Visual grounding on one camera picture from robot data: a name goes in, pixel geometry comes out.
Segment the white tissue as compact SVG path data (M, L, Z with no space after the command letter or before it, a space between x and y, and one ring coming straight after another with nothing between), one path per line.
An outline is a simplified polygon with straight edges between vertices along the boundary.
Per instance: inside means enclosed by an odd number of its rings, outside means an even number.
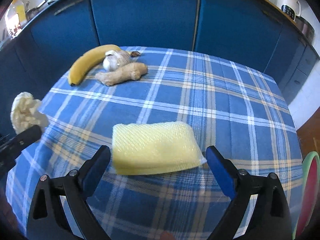
M31 93L21 92L14 98L11 106L10 120L16 134L20 134L37 125L42 133L49 126L47 116L39 111L42 101L35 99Z

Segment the pale yellow sponge cloth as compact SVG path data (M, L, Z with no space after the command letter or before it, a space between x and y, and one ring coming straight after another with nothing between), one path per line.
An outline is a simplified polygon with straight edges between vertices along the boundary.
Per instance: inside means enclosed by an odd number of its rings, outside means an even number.
M193 129L185 122L116 124L112 131L112 168L137 176L184 171L206 163Z

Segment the blue kitchen cabinets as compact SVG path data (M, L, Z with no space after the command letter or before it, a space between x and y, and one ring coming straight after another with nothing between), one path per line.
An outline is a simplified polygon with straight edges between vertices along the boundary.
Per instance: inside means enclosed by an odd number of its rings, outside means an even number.
M319 54L268 0L57 0L1 49L1 133L23 91L42 99L86 51L103 45L195 51L274 78L291 102Z

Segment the red basin green rim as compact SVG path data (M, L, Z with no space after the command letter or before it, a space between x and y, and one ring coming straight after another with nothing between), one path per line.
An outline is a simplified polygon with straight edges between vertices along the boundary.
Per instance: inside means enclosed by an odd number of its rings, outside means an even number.
M300 215L293 232L293 239L302 235L314 211L319 191L319 155L316 151L307 154L302 162L303 199Z

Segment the yellow banana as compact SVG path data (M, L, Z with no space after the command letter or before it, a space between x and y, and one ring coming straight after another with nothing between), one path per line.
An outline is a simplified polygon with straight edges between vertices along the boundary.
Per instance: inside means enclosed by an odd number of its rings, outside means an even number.
M71 86L78 86L86 74L105 58L105 53L114 50L120 51L121 48L114 44L107 44L95 47L80 56L71 66L68 74L68 83Z

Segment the blue plaid tablecloth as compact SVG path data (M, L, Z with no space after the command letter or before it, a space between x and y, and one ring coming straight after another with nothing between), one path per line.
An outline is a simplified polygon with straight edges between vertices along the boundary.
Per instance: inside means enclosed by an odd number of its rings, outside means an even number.
M272 77L206 54L142 48L148 73L108 87L93 69L79 86L68 73L42 100L49 119L41 140L24 150L9 172L6 195L27 230L40 176L65 176L107 145L124 163L172 164L188 156L187 142L202 152L215 146L239 169L256 176L276 173L295 225L302 202L302 156L288 105ZM112 239L206 239L230 200L207 165L148 176L117 175L107 168L89 207Z

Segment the garlic bulb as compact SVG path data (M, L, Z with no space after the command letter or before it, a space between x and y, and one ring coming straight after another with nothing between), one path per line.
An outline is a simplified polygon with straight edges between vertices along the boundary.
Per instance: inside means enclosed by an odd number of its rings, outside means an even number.
M103 60L103 68L107 72L114 72L119 67L127 65L131 62L131 56L124 50L109 50L105 53Z

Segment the ginger root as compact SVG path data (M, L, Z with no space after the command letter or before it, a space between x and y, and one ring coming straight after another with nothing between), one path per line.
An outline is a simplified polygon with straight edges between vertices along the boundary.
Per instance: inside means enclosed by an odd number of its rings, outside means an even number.
M95 79L106 86L114 86L130 80L137 81L147 72L146 64L133 62L112 72L98 72L95 74Z

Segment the dark rice cooker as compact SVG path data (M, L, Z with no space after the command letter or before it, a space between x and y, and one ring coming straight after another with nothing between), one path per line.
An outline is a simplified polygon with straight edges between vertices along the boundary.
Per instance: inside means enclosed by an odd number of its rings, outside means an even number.
M315 30L312 25L301 16L296 17L296 24L298 29L303 33L307 40L312 43L315 36Z

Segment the white electric kettle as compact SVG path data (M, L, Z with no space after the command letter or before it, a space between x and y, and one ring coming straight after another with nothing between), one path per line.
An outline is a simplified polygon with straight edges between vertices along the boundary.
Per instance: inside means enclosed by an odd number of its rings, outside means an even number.
M301 5L299 0L277 0L276 6L293 21L296 20L296 17L301 16Z

